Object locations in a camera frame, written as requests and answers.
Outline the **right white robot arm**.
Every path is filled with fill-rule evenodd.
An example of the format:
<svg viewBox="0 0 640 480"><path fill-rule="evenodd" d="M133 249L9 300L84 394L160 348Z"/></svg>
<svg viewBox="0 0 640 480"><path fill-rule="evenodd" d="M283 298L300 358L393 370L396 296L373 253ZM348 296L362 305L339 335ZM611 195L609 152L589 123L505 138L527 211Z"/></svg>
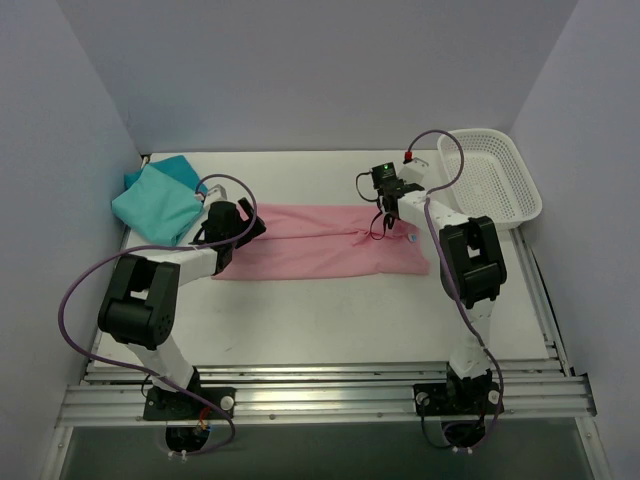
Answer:
<svg viewBox="0 0 640 480"><path fill-rule="evenodd" d="M507 279L496 227L487 216L469 217L432 199L421 185L401 179L391 163L373 167L371 178L386 229L401 220L431 235L443 289L463 324L448 360L456 380L445 386L444 400L453 411L467 412L480 400L473 380L491 377L491 320Z"/></svg>

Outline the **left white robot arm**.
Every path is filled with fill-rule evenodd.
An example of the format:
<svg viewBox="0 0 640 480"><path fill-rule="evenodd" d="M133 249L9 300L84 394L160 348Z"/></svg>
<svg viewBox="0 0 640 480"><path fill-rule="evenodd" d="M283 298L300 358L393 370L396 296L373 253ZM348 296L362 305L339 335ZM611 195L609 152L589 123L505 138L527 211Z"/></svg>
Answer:
<svg viewBox="0 0 640 480"><path fill-rule="evenodd" d="M266 232L246 198L218 199L206 213L186 250L122 256L98 314L99 329L133 352L154 385L168 391L166 408L179 419L194 417L202 405L200 391L190 385L197 370L172 337L179 288L223 273L237 249Z"/></svg>

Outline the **pink t shirt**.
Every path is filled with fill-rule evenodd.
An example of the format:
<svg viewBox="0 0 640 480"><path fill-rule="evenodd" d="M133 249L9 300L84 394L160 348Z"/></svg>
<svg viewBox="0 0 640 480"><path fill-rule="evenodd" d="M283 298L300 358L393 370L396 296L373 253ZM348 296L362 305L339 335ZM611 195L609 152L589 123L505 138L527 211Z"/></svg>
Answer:
<svg viewBox="0 0 640 480"><path fill-rule="evenodd" d="M427 275L418 229L387 233L373 206L261 204L267 231L233 252L215 280L314 280L375 274Z"/></svg>

